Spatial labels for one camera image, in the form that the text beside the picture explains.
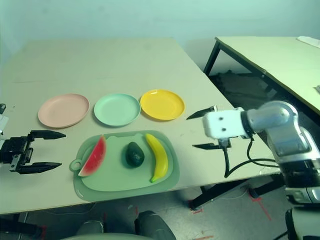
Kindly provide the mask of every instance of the black table leg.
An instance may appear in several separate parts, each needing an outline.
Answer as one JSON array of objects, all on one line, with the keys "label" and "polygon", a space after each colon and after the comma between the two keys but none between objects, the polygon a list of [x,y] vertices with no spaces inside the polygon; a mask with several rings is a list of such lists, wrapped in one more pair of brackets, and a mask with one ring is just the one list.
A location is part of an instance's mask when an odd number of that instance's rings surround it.
[{"label": "black table leg", "polygon": [[233,191],[234,188],[239,188],[246,185],[246,181],[247,179],[218,183],[208,190],[201,188],[202,194],[191,200],[189,206],[192,210],[196,210],[202,204],[208,201],[213,201],[218,197],[222,197],[223,195]]},{"label": "black table leg", "polygon": [[41,236],[43,229],[37,225],[0,218],[0,232],[26,234],[33,238]]},{"label": "black table leg", "polygon": [[209,57],[208,61],[206,62],[206,65],[203,70],[205,75],[209,76],[211,69],[215,64],[215,61],[217,60],[219,52],[220,52],[220,43],[218,41],[216,41],[215,45],[212,49],[212,52],[210,54],[210,57]]},{"label": "black table leg", "polygon": [[251,197],[253,197],[254,199],[257,199],[259,196],[269,193],[278,188],[281,188],[282,186],[285,185],[284,177],[281,174],[274,174],[274,175],[271,175],[271,177],[272,177],[271,182],[268,182],[267,184],[262,185],[260,187],[250,188],[249,194],[251,195]]}]

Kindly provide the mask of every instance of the banana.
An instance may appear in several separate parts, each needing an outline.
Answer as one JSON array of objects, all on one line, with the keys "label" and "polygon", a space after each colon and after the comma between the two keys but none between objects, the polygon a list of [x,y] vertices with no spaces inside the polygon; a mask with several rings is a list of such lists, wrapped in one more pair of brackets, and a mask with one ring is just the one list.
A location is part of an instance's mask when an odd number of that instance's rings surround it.
[{"label": "banana", "polygon": [[155,181],[163,178],[166,175],[168,171],[168,157],[166,150],[155,136],[147,133],[145,135],[145,139],[151,147],[155,156],[154,174],[151,178],[151,182],[154,183]]}]

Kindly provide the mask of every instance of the avocado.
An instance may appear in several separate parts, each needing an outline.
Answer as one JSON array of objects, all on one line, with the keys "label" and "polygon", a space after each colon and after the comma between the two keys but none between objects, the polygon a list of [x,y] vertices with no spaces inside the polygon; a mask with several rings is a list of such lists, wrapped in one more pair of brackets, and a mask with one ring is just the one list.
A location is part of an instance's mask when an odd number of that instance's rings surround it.
[{"label": "avocado", "polygon": [[128,144],[128,147],[126,149],[125,159],[130,166],[137,168],[144,162],[145,154],[139,147],[139,145],[136,142],[132,141]]}]

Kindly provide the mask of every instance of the black cable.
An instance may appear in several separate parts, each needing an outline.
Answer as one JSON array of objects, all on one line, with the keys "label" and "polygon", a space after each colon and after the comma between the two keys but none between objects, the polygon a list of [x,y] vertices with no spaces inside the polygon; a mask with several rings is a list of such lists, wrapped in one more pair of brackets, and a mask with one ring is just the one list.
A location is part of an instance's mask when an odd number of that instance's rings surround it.
[{"label": "black cable", "polygon": [[262,163],[258,163],[257,160],[259,161],[263,161],[263,160],[269,160],[268,162],[273,162],[275,163],[276,161],[273,160],[273,159],[267,159],[267,158],[256,158],[256,159],[252,159],[250,157],[250,150],[251,150],[251,147],[254,143],[254,138],[251,137],[250,138],[250,142],[249,142],[249,145],[248,145],[248,148],[246,149],[246,156],[247,158],[251,161],[251,163],[255,164],[255,165],[258,165],[258,166],[263,166],[263,167],[270,167],[270,168],[278,168],[278,166],[276,165],[268,165],[268,164],[262,164]]},{"label": "black cable", "polygon": [[280,234],[279,236],[277,236],[275,239],[273,239],[273,240],[279,240],[279,239],[281,239],[282,237],[284,237],[285,235],[287,235],[288,234],[288,231],[285,231],[284,233],[282,233],[282,234]]},{"label": "black cable", "polygon": [[230,164],[229,164],[228,149],[226,147],[223,147],[222,150],[223,150],[223,153],[224,153],[224,161],[225,161],[224,177],[227,178],[231,174],[229,172]]},{"label": "black cable", "polygon": [[256,164],[256,165],[259,165],[259,166],[263,166],[263,167],[271,167],[271,168],[278,168],[278,166],[276,165],[268,165],[268,164],[262,164],[262,163],[258,163],[258,162],[272,162],[272,163],[275,163],[276,161],[273,160],[273,159],[268,159],[268,158],[256,158],[256,159],[252,159],[250,157],[250,149],[253,145],[253,142],[254,142],[254,138],[251,137],[250,139],[250,143],[248,145],[248,148],[246,150],[246,155],[248,157],[249,160],[247,161],[244,161],[238,165],[236,165],[235,167],[233,167],[231,170],[230,170],[230,163],[229,163],[229,156],[228,156],[228,149],[226,147],[223,147],[222,150],[223,150],[223,153],[224,153],[224,161],[225,161],[225,171],[224,171],[224,177],[227,178],[229,177],[235,170],[237,170],[238,168],[246,165],[246,164],[250,164],[250,163],[253,163],[253,164]]}]

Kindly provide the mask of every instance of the table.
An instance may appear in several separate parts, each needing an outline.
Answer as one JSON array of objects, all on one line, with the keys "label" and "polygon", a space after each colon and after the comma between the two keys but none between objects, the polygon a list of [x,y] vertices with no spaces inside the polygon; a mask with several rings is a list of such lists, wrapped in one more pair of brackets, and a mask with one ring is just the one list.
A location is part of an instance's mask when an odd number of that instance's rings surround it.
[{"label": "table", "polygon": [[[86,96],[88,115],[78,124],[60,129],[66,138],[37,139],[31,162],[61,162],[53,170],[19,175],[0,167],[0,214],[19,213],[87,203],[77,197],[69,163],[87,138],[106,133],[158,130],[172,142],[180,179],[173,190],[242,180],[275,173],[276,169],[247,164],[224,178],[224,154],[202,150],[193,144],[213,142],[205,136],[200,118],[186,120],[192,113],[216,104],[220,110],[231,104],[207,76],[171,38],[113,38],[40,40],[29,42],[2,71],[1,103],[9,122],[4,137],[25,136],[30,130],[48,129],[37,118],[40,106],[49,98],[66,93]],[[180,95],[186,105],[179,118],[158,122],[141,114],[133,123],[107,127],[93,116],[99,98],[127,93],[139,99],[151,89],[168,89]],[[252,147],[253,158],[271,158],[259,137]],[[230,166],[245,160],[249,140],[232,138],[228,150]]]},{"label": "table", "polygon": [[296,37],[219,36],[203,71],[207,76],[220,50],[320,122],[320,48]]}]

